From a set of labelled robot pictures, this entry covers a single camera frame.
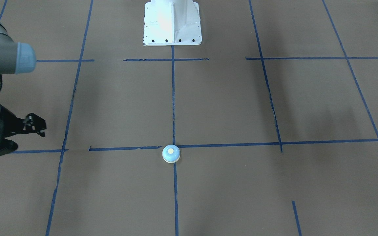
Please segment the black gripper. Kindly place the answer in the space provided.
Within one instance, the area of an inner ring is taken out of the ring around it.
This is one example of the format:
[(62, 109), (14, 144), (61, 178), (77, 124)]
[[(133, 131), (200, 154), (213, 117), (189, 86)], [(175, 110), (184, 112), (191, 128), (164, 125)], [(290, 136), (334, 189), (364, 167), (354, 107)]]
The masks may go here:
[(0, 156), (12, 153), (18, 149), (18, 144), (8, 139), (20, 133), (36, 133), (45, 137), (46, 120), (30, 113), (24, 119), (16, 117), (4, 106), (0, 106)]

